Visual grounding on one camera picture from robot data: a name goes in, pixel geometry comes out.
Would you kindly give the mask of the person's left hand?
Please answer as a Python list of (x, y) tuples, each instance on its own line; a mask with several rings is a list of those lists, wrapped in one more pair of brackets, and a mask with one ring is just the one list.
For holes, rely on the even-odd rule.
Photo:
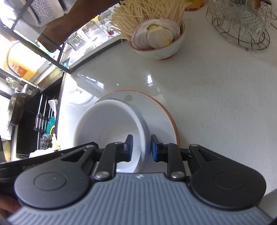
[(0, 196), (0, 209), (2, 217), (7, 218), (9, 213), (15, 213), (20, 208), (20, 203), (13, 197), (8, 195)]

